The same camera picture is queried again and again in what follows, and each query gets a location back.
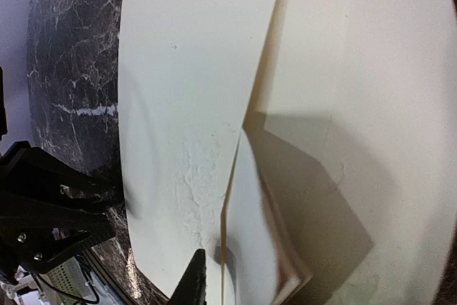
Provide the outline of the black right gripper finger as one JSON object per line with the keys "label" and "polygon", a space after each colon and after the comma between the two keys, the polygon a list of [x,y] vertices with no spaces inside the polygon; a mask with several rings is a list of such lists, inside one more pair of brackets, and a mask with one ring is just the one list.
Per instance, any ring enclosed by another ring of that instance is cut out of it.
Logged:
{"label": "black right gripper finger", "polygon": [[168,305],[206,305],[206,252],[197,249]]}

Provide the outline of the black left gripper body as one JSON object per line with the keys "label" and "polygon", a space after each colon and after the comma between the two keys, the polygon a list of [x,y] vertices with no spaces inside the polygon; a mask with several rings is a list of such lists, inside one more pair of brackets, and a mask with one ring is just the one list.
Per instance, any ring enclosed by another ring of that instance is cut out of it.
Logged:
{"label": "black left gripper body", "polygon": [[47,273],[115,236],[110,183],[18,141],[1,157],[1,272]]}

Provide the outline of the beige paper envelope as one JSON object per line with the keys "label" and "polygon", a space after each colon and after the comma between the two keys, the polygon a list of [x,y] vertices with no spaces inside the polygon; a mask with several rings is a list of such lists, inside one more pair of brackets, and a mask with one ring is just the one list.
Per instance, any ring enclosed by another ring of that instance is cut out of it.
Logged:
{"label": "beige paper envelope", "polygon": [[432,304],[456,235],[455,0],[123,0],[136,265],[208,304]]}

